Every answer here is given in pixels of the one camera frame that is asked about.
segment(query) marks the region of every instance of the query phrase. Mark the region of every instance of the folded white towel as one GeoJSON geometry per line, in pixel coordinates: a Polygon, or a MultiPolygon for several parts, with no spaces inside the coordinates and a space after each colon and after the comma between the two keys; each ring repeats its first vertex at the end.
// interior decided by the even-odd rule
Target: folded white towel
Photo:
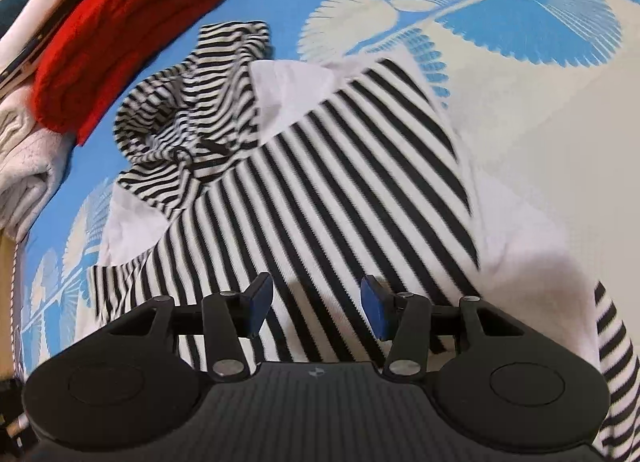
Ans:
{"type": "Polygon", "coordinates": [[[0,162],[0,230],[20,242],[58,190],[71,135],[36,130],[0,162]]]}
{"type": "Polygon", "coordinates": [[[0,162],[29,135],[36,123],[29,109],[32,83],[18,87],[0,103],[0,162]]]}

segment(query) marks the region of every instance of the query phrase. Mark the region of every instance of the red knit sweater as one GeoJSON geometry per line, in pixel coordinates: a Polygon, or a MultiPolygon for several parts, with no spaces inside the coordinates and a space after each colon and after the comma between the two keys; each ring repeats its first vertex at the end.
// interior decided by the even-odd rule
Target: red knit sweater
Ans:
{"type": "Polygon", "coordinates": [[[44,51],[33,111],[84,144],[140,70],[220,0],[84,0],[44,51]]]}

